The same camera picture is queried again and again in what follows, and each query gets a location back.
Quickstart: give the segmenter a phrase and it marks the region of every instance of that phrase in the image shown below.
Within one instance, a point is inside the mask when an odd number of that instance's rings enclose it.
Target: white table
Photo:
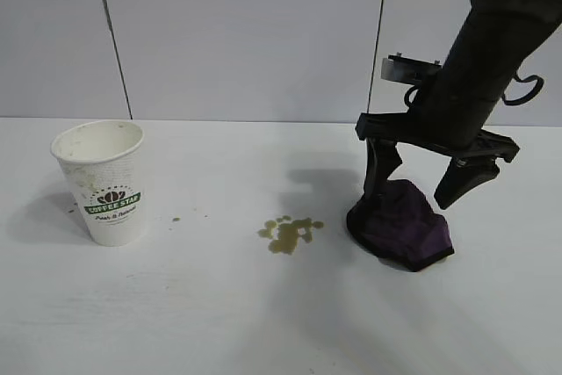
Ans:
[[[0,119],[1,374],[560,373],[562,129],[495,128],[522,152],[445,213],[457,254],[412,274],[346,235],[351,125],[141,122],[151,228],[113,249],[48,153],[76,123]],[[447,160],[401,153],[430,197]],[[326,226],[273,255],[256,232],[285,214]]]

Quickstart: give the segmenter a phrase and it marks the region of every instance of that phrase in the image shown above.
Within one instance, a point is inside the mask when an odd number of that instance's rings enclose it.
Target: purple cloth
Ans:
[[[411,271],[455,252],[447,221],[433,212],[425,195],[408,180],[388,181],[376,199],[361,198],[349,211],[347,223],[364,248]]]

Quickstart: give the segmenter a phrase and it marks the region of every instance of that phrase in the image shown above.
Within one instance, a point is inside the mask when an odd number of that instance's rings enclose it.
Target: brown liquid puddle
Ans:
[[[273,254],[292,253],[299,246],[299,239],[305,243],[313,241],[313,229],[321,229],[324,223],[321,221],[313,221],[311,218],[303,220],[293,220],[290,216],[284,215],[275,220],[269,220],[264,223],[265,228],[257,233],[260,237],[271,239],[269,250]]]

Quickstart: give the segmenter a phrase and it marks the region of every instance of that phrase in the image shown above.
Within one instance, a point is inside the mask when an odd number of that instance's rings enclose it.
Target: white paper cup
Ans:
[[[102,120],[58,135],[59,161],[94,241],[121,246],[146,231],[142,129],[130,121]]]

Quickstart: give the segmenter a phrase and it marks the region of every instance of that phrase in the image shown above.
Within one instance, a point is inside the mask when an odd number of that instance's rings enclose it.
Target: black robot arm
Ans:
[[[497,158],[511,162],[519,148],[509,138],[482,130],[522,62],[562,22],[562,0],[471,0],[472,9],[447,60],[438,64],[390,56],[383,77],[413,87],[408,111],[364,113],[357,134],[367,140],[364,199],[375,199],[401,165],[396,150],[406,142],[451,157],[436,190],[443,209],[472,188],[496,178]],[[542,88],[535,81],[533,96]]]

